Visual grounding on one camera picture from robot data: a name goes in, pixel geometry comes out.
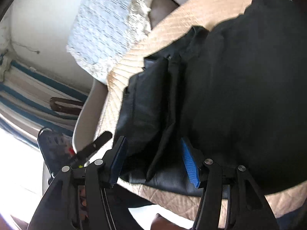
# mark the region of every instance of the blue striped fabric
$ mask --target blue striped fabric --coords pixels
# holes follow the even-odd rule
[[[42,118],[39,118],[31,113],[28,113],[22,109],[20,109],[18,106],[14,105],[13,103],[11,103],[10,101],[8,101],[7,99],[3,98],[3,97],[0,97],[0,102],[2,104],[4,104],[5,106],[7,106],[8,108],[12,109],[13,111],[17,112],[18,114],[28,118],[29,120],[33,121],[33,122],[36,122],[36,123],[39,123],[41,124],[42,126],[45,126],[45,127],[49,127],[53,130],[56,130],[58,132],[62,132],[64,134],[66,134],[67,136],[73,136],[73,131],[70,131],[66,128],[63,128],[61,126],[58,126],[54,123],[51,123],[47,120],[44,120]]]
[[[0,118],[0,128],[5,130],[6,132],[12,134],[15,138],[17,138],[18,140],[21,140],[22,142],[28,144],[31,147],[37,148],[38,147],[38,143],[34,143],[31,140],[25,138],[23,135],[21,135],[18,131],[16,131],[15,129],[13,129],[10,125],[8,125],[4,120],[2,120]]]
[[[44,84],[46,84],[46,85],[48,85],[48,86],[50,86],[50,87],[52,87],[54,89],[57,89],[58,91],[63,92],[63,93],[65,93],[65,94],[67,94],[67,95],[69,95],[71,97],[74,97],[74,98],[76,98],[76,99],[78,99],[78,100],[80,100],[82,102],[85,102],[86,99],[87,99],[86,95],[76,91],[75,89],[70,88],[68,86],[65,86],[65,85],[63,85],[63,84],[61,84],[61,83],[59,83],[59,82],[57,82],[57,81],[55,81],[53,79],[50,79],[50,78],[48,78],[46,76],[43,76],[43,75],[41,75],[39,73],[32,72],[30,69],[22,66],[21,64],[18,64],[14,60],[11,62],[11,66],[16,67],[17,69],[19,69],[20,71],[22,71],[25,74],[29,75],[30,77],[33,77],[36,80],[41,81]]]
[[[4,58],[4,55],[0,56],[0,68]],[[36,148],[38,145],[33,139],[37,136],[34,133],[40,127],[49,127],[72,137],[78,117],[53,111],[49,100],[62,97],[85,102],[87,95],[33,72],[15,60],[10,62],[10,66],[5,72],[4,82],[0,82],[0,113],[6,115],[0,118],[0,127]],[[14,121],[12,125],[7,123],[11,120]]]
[[[69,120],[77,120],[78,117],[76,116],[66,116],[66,115],[61,115],[61,114],[58,114],[56,113],[55,111],[47,108],[47,107],[44,107],[38,103],[35,103],[34,101],[30,100],[30,99],[27,99],[26,97],[22,96],[21,94],[19,94],[18,92],[14,91],[13,89],[5,86],[4,84],[1,84],[0,83],[0,91],[5,91],[7,92],[8,94],[10,94],[11,96],[15,97],[16,99],[19,99],[20,101],[32,106],[33,108],[36,108],[42,112],[45,112],[45,113],[48,113],[50,115],[53,115],[53,116],[56,116],[56,117],[59,117],[59,118],[62,118],[62,119],[69,119]]]

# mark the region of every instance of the quilted beige blanket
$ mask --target quilted beige blanket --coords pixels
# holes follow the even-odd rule
[[[143,58],[184,35],[192,25],[201,25],[211,30],[221,21],[243,13],[252,0],[189,0],[165,18],[149,34],[148,38],[136,45],[110,72],[107,82],[109,94],[102,111],[97,135],[105,130],[115,132],[122,102],[122,92],[128,85],[129,77],[141,72]],[[96,157],[101,158],[111,148],[110,141]],[[200,198],[182,196],[157,190],[140,184],[129,184],[119,179],[118,183],[135,194],[159,204],[187,219],[194,220]],[[267,196],[276,217],[299,208],[307,197],[307,182],[294,188]],[[226,221],[227,200],[223,200],[219,227]]]

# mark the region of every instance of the black fabric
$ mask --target black fabric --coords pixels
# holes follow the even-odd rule
[[[179,139],[206,158],[246,166],[265,194],[307,180],[307,20],[290,0],[253,0],[211,32],[194,26],[145,58],[125,89],[115,134],[120,177],[200,196]]]
[[[131,193],[117,184],[112,189],[106,189],[106,195],[117,230],[142,230],[130,214],[129,208],[153,205],[150,201]]]

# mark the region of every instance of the white lace fabric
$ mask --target white lace fabric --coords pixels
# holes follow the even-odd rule
[[[150,32],[152,0],[82,0],[67,51],[97,80]]]

